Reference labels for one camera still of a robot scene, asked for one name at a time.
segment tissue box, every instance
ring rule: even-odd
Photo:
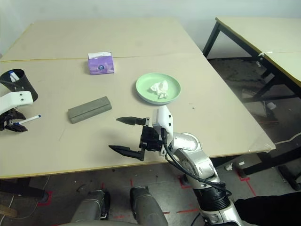
[[[88,67],[91,75],[114,73],[112,53],[88,53]]]

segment wire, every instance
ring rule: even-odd
[[[294,140],[297,136],[300,136],[300,135],[301,135],[301,132],[295,134],[294,136],[292,136],[292,137],[291,137],[290,139],[288,139],[288,140],[279,141],[279,142],[275,143],[274,145],[279,145],[279,144],[291,142],[291,141]]]
[[[200,215],[201,215],[201,213],[198,213],[198,214],[196,215],[196,217],[193,219],[193,221],[192,221],[192,223],[191,223],[190,226],[193,226],[194,222],[197,220],[197,218],[198,218]]]
[[[44,184],[42,190],[45,189],[46,185],[47,185],[48,182],[49,182],[49,179],[50,179],[50,176],[48,176],[48,178],[47,178],[47,180],[46,180],[46,182],[45,182],[45,184]],[[14,195],[13,195],[13,197],[12,197],[12,199],[11,199],[10,204],[9,204],[8,207],[11,206],[11,204],[13,203],[13,200],[14,200]],[[37,201],[36,205],[34,206],[33,210],[31,211],[31,213],[28,214],[28,215],[26,215],[26,216],[24,216],[24,217],[20,217],[20,218],[14,218],[14,217],[10,217],[10,216],[7,216],[7,217],[8,217],[8,218],[12,218],[12,219],[25,219],[25,218],[28,218],[28,217],[30,217],[30,216],[36,211],[37,206],[38,206],[38,203],[39,203],[39,201]],[[4,217],[5,217],[5,215],[3,215],[3,217],[2,217],[2,219],[1,219],[1,221],[0,221],[0,226],[1,226],[1,224],[2,224],[2,221],[3,221]]]
[[[176,167],[177,169],[179,169],[179,170],[182,171],[183,173],[187,174],[188,176],[192,177],[193,179],[195,179],[195,180],[197,180],[197,181],[199,181],[199,182],[201,182],[201,183],[210,185],[210,186],[212,186],[212,187],[215,187],[215,188],[217,188],[217,189],[219,189],[219,190],[222,190],[222,191],[226,192],[227,196],[232,195],[232,193],[231,193],[229,190],[227,190],[227,189],[221,187],[221,186],[224,186],[224,185],[225,185],[224,183],[221,183],[221,182],[212,182],[212,181],[209,181],[209,180],[205,180],[205,179],[202,179],[202,178],[200,178],[200,177],[198,177],[198,176],[196,176],[196,175],[190,173],[188,170],[186,170],[186,169],[185,169],[185,168],[184,168],[184,167],[183,167],[183,166],[175,159],[175,157],[173,156],[173,154],[171,154],[169,148],[167,147],[167,144],[166,144],[166,143],[163,143],[163,145],[164,145],[164,148],[165,148],[167,154],[168,154],[169,157],[173,160],[172,165],[173,165],[173,166],[176,165],[175,167]]]

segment black cup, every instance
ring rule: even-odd
[[[19,80],[12,82],[10,79],[10,71],[13,71],[18,77]],[[22,69],[13,69],[5,72],[0,76],[0,80],[6,81],[6,82],[1,82],[6,88],[8,88],[12,92],[17,92],[17,91],[30,91],[32,93],[32,99],[33,101],[36,101],[38,99],[38,94],[28,81],[25,72]]]

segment plate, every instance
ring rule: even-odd
[[[150,87],[157,83],[163,82],[164,80],[168,83],[167,98],[159,99],[159,96],[150,89]],[[179,82],[173,77],[162,74],[162,73],[148,73],[142,75],[136,82],[136,90],[139,96],[154,105],[166,105],[176,100],[181,92],[181,86]]]

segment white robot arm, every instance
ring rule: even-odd
[[[226,190],[225,184],[220,181],[199,140],[189,133],[174,133],[173,117],[166,106],[161,106],[154,112],[153,127],[149,127],[149,118],[122,117],[117,120],[143,126],[139,145],[141,150],[135,152],[128,147],[112,145],[110,148],[141,161],[144,160],[145,150],[160,152],[160,155],[164,155],[172,165],[185,173],[207,225],[243,226],[233,202],[228,198],[231,192]]]
[[[16,132],[27,131],[26,127],[13,123],[13,119],[26,119],[25,116],[16,111],[15,108],[32,104],[33,99],[30,91],[10,92],[0,97],[0,131],[4,129]]]

